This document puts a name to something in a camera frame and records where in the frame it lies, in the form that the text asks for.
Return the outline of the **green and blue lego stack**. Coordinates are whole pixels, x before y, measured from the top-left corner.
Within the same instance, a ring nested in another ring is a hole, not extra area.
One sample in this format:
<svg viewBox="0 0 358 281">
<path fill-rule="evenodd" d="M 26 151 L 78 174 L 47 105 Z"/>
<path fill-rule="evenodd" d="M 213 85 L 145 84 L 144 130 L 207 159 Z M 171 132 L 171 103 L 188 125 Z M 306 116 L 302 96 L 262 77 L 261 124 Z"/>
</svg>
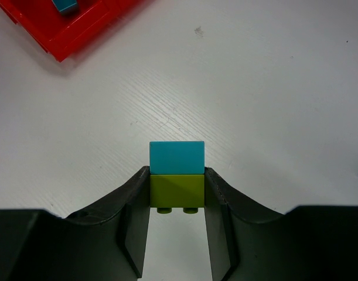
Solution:
<svg viewBox="0 0 358 281">
<path fill-rule="evenodd" d="M 150 207 L 160 214 L 181 208 L 196 214 L 204 207 L 203 141 L 149 143 Z"/>
</svg>

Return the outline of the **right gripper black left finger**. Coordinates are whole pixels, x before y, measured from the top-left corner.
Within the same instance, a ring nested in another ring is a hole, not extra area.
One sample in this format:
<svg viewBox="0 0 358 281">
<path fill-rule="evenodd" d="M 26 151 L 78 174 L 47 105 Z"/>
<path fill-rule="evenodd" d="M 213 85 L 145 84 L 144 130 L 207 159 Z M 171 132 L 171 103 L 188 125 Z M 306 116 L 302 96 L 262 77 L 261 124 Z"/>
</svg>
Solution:
<svg viewBox="0 0 358 281">
<path fill-rule="evenodd" d="M 66 218 L 0 209 L 0 280 L 137 280 L 149 224 L 149 167 Z"/>
</svg>

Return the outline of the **teal lego brick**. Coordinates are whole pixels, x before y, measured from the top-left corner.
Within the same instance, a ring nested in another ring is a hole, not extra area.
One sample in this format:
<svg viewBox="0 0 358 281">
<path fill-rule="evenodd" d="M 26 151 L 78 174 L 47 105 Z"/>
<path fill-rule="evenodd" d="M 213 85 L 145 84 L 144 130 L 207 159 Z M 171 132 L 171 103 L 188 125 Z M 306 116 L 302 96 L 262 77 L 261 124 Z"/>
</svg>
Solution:
<svg viewBox="0 0 358 281">
<path fill-rule="evenodd" d="M 61 15 L 68 15 L 79 9 L 77 0 L 52 0 L 52 3 Z"/>
</svg>

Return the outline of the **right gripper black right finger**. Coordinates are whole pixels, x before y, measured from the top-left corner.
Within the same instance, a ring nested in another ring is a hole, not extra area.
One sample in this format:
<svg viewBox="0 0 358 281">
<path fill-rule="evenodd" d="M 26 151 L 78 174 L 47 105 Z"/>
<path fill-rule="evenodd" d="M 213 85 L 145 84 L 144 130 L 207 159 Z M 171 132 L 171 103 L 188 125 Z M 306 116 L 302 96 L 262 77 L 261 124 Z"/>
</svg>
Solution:
<svg viewBox="0 0 358 281">
<path fill-rule="evenodd" d="M 358 206 L 269 209 L 206 168 L 213 280 L 358 280 Z"/>
</svg>

